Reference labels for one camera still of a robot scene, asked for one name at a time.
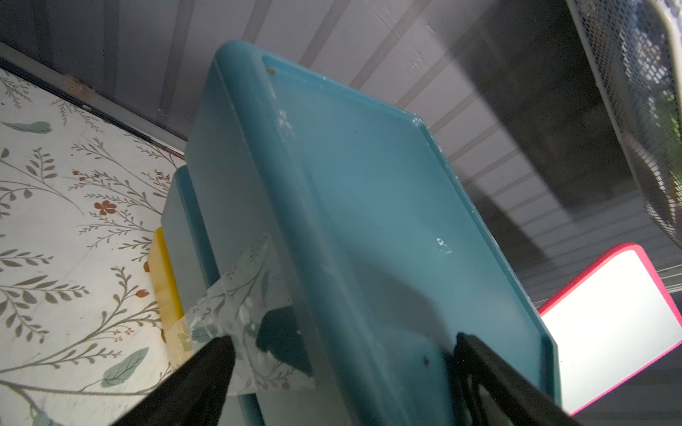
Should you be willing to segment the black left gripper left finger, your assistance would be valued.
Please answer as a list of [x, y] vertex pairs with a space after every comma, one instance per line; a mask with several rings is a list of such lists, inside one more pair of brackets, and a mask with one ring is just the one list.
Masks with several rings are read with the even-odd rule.
[[232, 339], [212, 339], [115, 424], [218, 424], [235, 363]]

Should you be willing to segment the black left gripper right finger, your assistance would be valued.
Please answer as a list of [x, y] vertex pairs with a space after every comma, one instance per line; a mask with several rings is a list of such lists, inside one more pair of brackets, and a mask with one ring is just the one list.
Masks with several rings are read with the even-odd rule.
[[475, 335], [456, 336], [454, 359], [472, 425], [492, 424], [481, 390], [488, 392], [488, 398], [515, 425], [579, 424]]

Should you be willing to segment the yellow drawer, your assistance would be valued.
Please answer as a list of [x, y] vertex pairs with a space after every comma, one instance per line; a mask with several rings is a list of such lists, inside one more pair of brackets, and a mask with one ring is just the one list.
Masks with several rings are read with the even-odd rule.
[[158, 312], [172, 367], [180, 367], [191, 356], [191, 345], [186, 342], [186, 321], [163, 229], [155, 230], [147, 264], [155, 293]]

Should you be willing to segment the teal drawer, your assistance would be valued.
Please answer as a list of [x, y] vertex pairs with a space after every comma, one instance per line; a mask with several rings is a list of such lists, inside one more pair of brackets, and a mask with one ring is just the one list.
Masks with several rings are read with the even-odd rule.
[[220, 279], [188, 168], [178, 168], [161, 218], [165, 245], [184, 313]]

